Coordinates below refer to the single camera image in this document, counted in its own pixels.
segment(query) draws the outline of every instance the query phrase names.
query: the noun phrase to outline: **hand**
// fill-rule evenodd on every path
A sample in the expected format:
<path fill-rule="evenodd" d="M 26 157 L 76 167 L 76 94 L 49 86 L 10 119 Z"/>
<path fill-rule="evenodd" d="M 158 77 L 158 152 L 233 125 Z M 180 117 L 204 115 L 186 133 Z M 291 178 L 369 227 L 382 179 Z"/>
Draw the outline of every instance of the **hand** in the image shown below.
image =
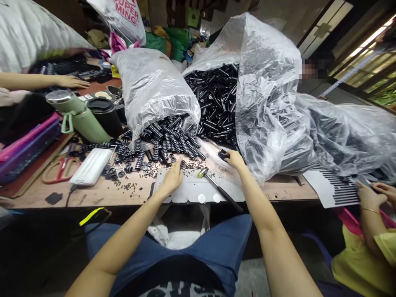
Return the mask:
<path fill-rule="evenodd" d="M 165 174 L 162 184 L 158 188 L 158 192 L 164 196 L 164 200 L 176 190 L 183 181 L 183 171 L 180 170 L 182 158 L 172 164 L 172 167 Z"/>
<path fill-rule="evenodd" d="M 235 169 L 238 170 L 246 166 L 242 156 L 237 151 L 228 151 L 226 155 L 229 158 L 225 158 L 224 160 Z"/>
<path fill-rule="evenodd" d="M 393 207 L 396 207 L 396 189 L 394 187 L 383 183 L 372 183 L 371 186 L 377 192 L 386 195 L 388 201 L 393 205 Z"/>
<path fill-rule="evenodd" d="M 378 211 L 380 205 L 386 202 L 387 197 L 384 194 L 377 194 L 368 186 L 365 186 L 361 182 L 357 183 L 358 195 L 360 198 L 360 205 L 362 208 L 368 208 L 374 211 Z"/>
<path fill-rule="evenodd" d="M 70 75 L 54 75 L 54 79 L 57 86 L 70 89 L 86 89 L 91 85 L 89 82 Z"/>

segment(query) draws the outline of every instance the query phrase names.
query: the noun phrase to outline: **scissors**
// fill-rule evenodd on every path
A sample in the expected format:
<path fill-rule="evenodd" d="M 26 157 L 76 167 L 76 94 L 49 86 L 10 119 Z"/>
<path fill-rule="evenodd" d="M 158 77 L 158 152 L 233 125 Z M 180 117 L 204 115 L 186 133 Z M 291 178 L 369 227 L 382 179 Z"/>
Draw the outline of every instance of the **scissors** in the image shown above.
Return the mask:
<path fill-rule="evenodd" d="M 69 149 L 67 150 L 65 158 L 59 159 L 56 162 L 54 162 L 53 164 L 51 164 L 50 166 L 48 166 L 48 168 L 44 171 L 44 173 L 42 175 L 43 183 L 45 183 L 45 184 L 56 184 L 56 183 L 59 183 L 59 182 L 68 181 L 69 179 L 72 178 L 73 174 L 69 175 L 69 171 L 70 171 L 70 168 L 71 168 L 72 164 L 73 163 L 77 163 L 78 166 L 80 166 L 79 160 L 69 156 L 69 153 L 71 151 L 73 151 L 74 148 L 75 148 L 75 143 L 72 143 L 69 146 Z M 55 178 L 51 179 L 50 177 L 48 177 L 48 174 L 49 174 L 49 172 L 52 169 L 54 169 L 57 166 L 59 166 L 59 170 L 58 170 L 57 176 Z"/>

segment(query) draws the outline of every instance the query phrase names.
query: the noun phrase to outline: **white power bank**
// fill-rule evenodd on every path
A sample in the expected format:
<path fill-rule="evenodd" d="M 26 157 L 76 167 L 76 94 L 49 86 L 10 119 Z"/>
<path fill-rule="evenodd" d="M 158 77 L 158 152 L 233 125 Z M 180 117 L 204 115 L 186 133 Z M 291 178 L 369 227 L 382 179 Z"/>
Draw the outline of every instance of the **white power bank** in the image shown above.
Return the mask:
<path fill-rule="evenodd" d="M 93 186 L 112 153 L 112 150 L 106 148 L 94 148 L 69 182 L 81 186 Z"/>

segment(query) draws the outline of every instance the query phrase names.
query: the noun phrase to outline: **small hammer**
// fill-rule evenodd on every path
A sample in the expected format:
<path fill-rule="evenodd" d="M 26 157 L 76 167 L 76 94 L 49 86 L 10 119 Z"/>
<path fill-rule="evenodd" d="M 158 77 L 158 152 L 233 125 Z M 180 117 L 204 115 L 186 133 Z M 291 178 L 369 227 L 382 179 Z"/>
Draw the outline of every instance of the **small hammer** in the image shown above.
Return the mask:
<path fill-rule="evenodd" d="M 242 207 L 239 206 L 238 203 L 235 202 L 235 200 L 233 198 L 231 198 L 231 196 L 225 190 L 223 190 L 222 187 L 220 187 L 218 184 L 216 184 L 215 181 L 213 179 L 211 179 L 209 175 L 206 174 L 208 172 L 208 170 L 209 170 L 208 167 L 205 167 L 204 169 L 202 169 L 200 172 L 198 172 L 198 177 L 199 178 L 206 177 L 212 183 L 212 185 L 214 185 L 219 190 L 219 192 L 224 196 L 224 198 L 226 198 L 228 200 L 228 202 L 230 202 L 236 208 L 237 211 L 243 212 Z"/>

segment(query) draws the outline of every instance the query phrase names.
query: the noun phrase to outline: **wooden table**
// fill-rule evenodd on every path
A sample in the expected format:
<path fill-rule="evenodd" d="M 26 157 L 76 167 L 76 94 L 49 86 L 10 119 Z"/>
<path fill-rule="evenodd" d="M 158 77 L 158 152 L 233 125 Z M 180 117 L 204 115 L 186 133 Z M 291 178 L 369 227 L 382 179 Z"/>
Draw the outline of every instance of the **wooden table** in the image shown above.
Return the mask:
<path fill-rule="evenodd" d="M 120 80 L 111 80 L 106 84 L 91 84 L 91 87 L 82 90 L 81 95 L 91 94 L 103 90 L 107 85 L 120 86 Z M 207 159 L 200 164 L 202 167 L 208 166 L 210 171 L 227 178 L 227 172 L 222 170 L 213 160 Z M 128 174 L 120 181 L 114 182 L 100 177 L 95 185 L 83 189 L 77 189 L 70 197 L 68 207 L 99 207 L 99 206 L 120 206 L 120 205 L 141 205 L 147 201 L 152 194 L 152 189 L 156 181 L 156 173 L 159 168 L 165 167 L 155 163 L 151 173 L 145 175 L 143 171 Z M 305 185 L 300 186 L 293 177 L 275 176 L 267 181 L 263 190 L 271 201 L 285 200 L 316 200 L 318 195 L 308 184 L 303 176 L 299 177 Z M 4 201 L 5 207 L 12 209 L 39 209 L 39 208 L 63 208 L 66 206 L 66 199 L 70 191 L 71 184 L 62 182 L 47 185 L 42 182 L 39 176 L 30 188 L 22 195 L 12 201 Z M 51 205 L 45 199 L 52 193 L 61 193 L 63 198 L 56 204 Z"/>

